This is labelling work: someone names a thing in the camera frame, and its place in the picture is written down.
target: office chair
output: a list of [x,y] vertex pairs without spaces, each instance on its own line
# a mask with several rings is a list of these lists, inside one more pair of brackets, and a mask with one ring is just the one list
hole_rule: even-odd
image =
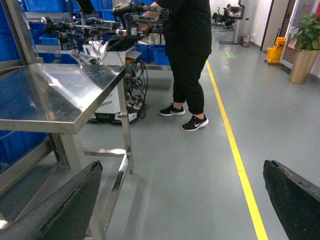
[[102,166],[92,162],[39,206],[7,229],[1,240],[83,240],[101,181]]
[[230,18],[229,12],[225,7],[223,8],[223,10],[224,10],[223,17],[222,17],[223,28],[226,29],[226,30],[233,31],[235,29],[233,24],[236,21]]
[[264,162],[263,177],[288,238],[320,239],[320,188],[277,161]]
[[214,20],[214,28],[223,28],[223,15],[220,14],[220,7],[218,7],[217,12],[212,15]]

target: person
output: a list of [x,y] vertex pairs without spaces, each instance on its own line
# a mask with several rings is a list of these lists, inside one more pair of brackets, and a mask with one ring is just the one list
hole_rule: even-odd
[[[181,129],[196,131],[209,123],[204,114],[204,91],[199,83],[201,72],[211,54],[211,11],[210,0],[156,0],[152,7],[162,7],[171,11],[171,16],[163,23],[165,53],[173,73],[173,103],[159,111],[162,116],[182,116],[186,113],[186,102],[192,118]],[[146,17],[159,14],[147,11]],[[142,31],[150,26],[140,23]]]
[[226,6],[226,10],[228,11],[228,13],[231,13],[231,11],[232,11],[231,4],[228,4]]

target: monitor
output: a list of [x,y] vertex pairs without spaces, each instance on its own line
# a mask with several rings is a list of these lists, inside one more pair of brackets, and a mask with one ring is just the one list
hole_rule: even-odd
[[75,0],[81,7],[83,13],[86,16],[94,16],[97,15],[97,12],[95,10],[95,7],[93,6],[92,2],[90,0]]
[[239,7],[238,6],[232,6],[231,7],[231,12],[233,12],[233,13],[239,12]]

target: desk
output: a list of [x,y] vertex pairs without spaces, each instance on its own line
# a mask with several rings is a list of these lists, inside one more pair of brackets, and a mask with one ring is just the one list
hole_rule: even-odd
[[[127,168],[131,174],[134,169],[125,74],[125,66],[38,63],[0,77],[0,130],[59,134],[73,175],[86,166],[85,154],[123,157],[102,214],[93,210],[90,229],[94,240],[106,239],[104,229],[108,228]],[[116,86],[125,150],[83,148],[77,134]]]

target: white wall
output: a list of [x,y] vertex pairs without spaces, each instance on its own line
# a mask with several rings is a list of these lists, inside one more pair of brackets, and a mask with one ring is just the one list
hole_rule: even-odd
[[210,0],[211,16],[217,13],[218,7],[220,8],[220,14],[224,14],[224,8],[226,8],[228,4],[237,7],[238,0]]
[[256,1],[256,12],[252,28],[252,36],[254,37],[253,42],[259,46],[262,45],[264,38],[271,3],[272,0]]
[[318,78],[320,78],[320,54],[318,55],[317,59],[315,60],[315,63],[313,65],[313,68],[311,69],[311,73]]
[[279,28],[282,27],[289,0],[274,0],[262,51],[273,47]]

